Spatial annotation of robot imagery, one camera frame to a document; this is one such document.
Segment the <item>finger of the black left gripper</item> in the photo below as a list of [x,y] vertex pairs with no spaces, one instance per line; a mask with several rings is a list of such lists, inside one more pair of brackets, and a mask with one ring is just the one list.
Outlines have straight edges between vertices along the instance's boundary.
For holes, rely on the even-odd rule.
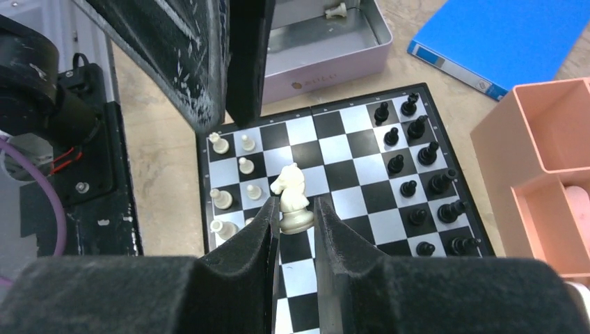
[[229,68],[226,111],[246,127],[260,116],[267,47],[276,2],[229,1]]
[[226,1],[86,1],[85,12],[195,132],[221,123],[228,70]]

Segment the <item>silver tin with white pieces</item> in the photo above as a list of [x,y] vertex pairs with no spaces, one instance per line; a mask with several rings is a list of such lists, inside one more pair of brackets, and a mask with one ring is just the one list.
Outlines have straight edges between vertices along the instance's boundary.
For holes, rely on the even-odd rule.
[[381,72],[393,40],[376,1],[277,1],[263,102]]

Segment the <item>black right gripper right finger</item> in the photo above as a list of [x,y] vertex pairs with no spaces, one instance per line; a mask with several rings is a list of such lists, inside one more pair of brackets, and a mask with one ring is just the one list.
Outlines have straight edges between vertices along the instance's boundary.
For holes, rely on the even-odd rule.
[[321,333],[393,333],[385,253],[342,222],[327,197],[313,202]]

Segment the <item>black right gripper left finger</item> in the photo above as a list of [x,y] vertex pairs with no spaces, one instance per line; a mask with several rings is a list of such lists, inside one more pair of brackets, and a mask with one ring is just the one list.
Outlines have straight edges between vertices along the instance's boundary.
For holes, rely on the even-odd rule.
[[198,316],[203,333],[274,333],[278,301],[279,199],[200,258]]

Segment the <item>white chess knight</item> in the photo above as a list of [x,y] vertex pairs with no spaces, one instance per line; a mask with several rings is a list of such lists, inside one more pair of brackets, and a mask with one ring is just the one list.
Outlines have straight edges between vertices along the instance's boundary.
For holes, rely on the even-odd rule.
[[284,166],[270,190],[280,196],[282,233],[296,234],[313,226],[314,214],[307,209],[310,202],[305,194],[305,176],[297,163]]

